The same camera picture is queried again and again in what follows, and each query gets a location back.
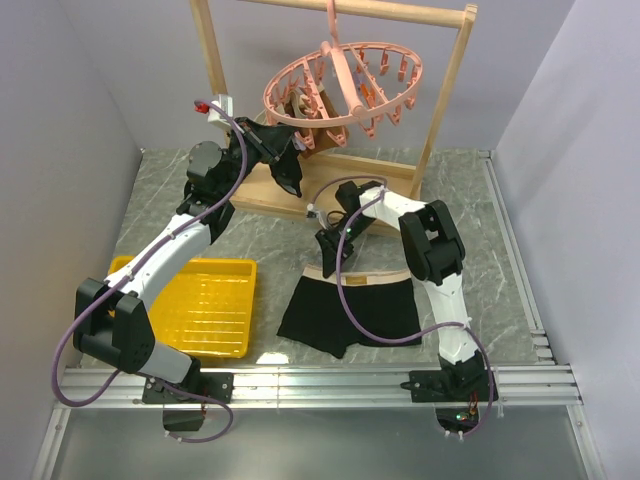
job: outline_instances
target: marble floor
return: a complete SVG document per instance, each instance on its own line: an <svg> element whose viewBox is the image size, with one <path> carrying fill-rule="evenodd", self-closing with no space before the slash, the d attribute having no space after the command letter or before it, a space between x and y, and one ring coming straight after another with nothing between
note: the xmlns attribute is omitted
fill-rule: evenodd
<svg viewBox="0 0 640 480"><path fill-rule="evenodd" d="M416 149L341 149L339 153L407 164L415 164L420 154ZM145 152L114 256L139 253L166 225L182 199L186 154L186 150ZM451 210L467 251L463 278L471 326L492 362L533 363L537 356L483 168L477 150L437 150L427 167L421 199L443 200ZM435 362L435 335L415 347L354 345L342 360L276 336L302 270L308 264L320 265L317 229L316 223L236 212L224 235L203 253L203 257L251 258L258 263L249 351L243 359L216 361L211 366L264 363L268 353L279 353L290 364ZM349 267L351 271L406 268L400 240L363 235ZM428 326L433 323L428 297L422 288L414 290L421 323ZM91 360L83 364L96 365Z"/></svg>

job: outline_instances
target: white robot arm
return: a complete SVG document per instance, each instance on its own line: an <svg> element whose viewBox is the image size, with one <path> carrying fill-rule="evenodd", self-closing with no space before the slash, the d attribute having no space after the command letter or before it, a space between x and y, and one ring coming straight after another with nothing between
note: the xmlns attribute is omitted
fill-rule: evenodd
<svg viewBox="0 0 640 480"><path fill-rule="evenodd" d="M366 205L372 202L378 198L383 189L384 187L379 186L365 190L360 195L360 204ZM386 191L381 201L374 203L363 213L367 217L380 220L400 230L400 218L403 215L424 210L426 205L426 202L411 200L397 193ZM464 302L461 273L452 273L443 277L440 284L436 284L428 278L418 278L418 280L429 296L436 323L460 322L467 327L469 326L471 318L467 314ZM462 329L440 329L438 335L440 338L440 357L452 365L469 360L477 351L473 339Z"/></svg>
<svg viewBox="0 0 640 480"><path fill-rule="evenodd" d="M196 106L198 111L204 111L204 107ZM182 267L225 230L234 208L224 198L242 172L244 179L256 164L267 163L278 185L292 194L300 191L295 128L263 126L244 117L235 122L246 144L245 167L235 137L231 137L229 148L220 148L214 142L193 147L184 199L167 227L125 267L103 281L87 279L80 285L76 317L85 311L91 313L73 334L77 350L126 373L177 384L188 393L211 391L211 385L203 384L199 360L156 340L147 312ZM115 285L117 291L102 300Z"/></svg>

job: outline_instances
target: white wall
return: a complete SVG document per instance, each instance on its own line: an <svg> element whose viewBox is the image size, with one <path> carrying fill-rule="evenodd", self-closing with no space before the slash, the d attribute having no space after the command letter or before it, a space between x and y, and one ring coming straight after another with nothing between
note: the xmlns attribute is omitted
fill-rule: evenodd
<svg viewBox="0 0 640 480"><path fill-rule="evenodd" d="M139 150L57 2L4 2L0 45L0 476L22 479L54 346L77 285L106 271Z"/></svg>
<svg viewBox="0 0 640 480"><path fill-rule="evenodd" d="M212 129L192 111L210 93L187 0L60 0L139 145L191 147ZM411 3L462 9L465 0ZM573 0L478 0L479 12L439 146L494 148ZM326 13L210 0L227 85L238 112L261 110L266 83L328 39ZM455 32L339 16L341 40L387 40L426 66L419 103L377 143L422 146ZM359 128L355 143L367 142Z"/></svg>
<svg viewBox="0 0 640 480"><path fill-rule="evenodd" d="M496 160L543 323L612 479L639 465L639 17L632 0L576 0Z"/></svg>

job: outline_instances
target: yellow tray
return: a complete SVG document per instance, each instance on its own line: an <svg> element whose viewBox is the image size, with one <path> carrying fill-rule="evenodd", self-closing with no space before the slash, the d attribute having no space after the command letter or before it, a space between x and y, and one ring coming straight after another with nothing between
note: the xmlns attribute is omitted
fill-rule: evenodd
<svg viewBox="0 0 640 480"><path fill-rule="evenodd" d="M110 273L132 259L116 257ZM257 269L253 260L191 260L151 307L158 341L198 358L244 357Z"/></svg>

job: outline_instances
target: wooden drying rack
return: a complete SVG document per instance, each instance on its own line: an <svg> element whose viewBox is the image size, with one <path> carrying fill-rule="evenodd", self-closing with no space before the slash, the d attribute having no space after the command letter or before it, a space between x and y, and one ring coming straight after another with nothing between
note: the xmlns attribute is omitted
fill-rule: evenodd
<svg viewBox="0 0 640 480"><path fill-rule="evenodd" d="M243 1L308 10L326 11L327 9L326 0ZM204 53L211 90L214 94L227 94L227 85L218 53L209 1L190 0L190 2L193 19ZM325 153L315 154L308 159L300 158L304 177L301 183L302 198L297 198L282 190L271 178L269 168L266 165L259 164L232 197L233 205L244 211L302 220L306 217L309 200L322 185L338 177L367 174L385 176L389 181L391 190L414 199L419 198L422 177L449 104L449 98L451 97L460 63L476 19L477 10L478 7L472 4L466 5L464 10L449 10L377 0L336 0L337 13L422 25L435 25L458 30L431 118L431 125L427 131L420 161L417 166L413 167L350 155ZM340 210L341 208L334 198L334 193L335 188L328 188L320 195L317 206L325 211ZM372 225L370 230L379 234L397 234L395 229L379 222Z"/></svg>

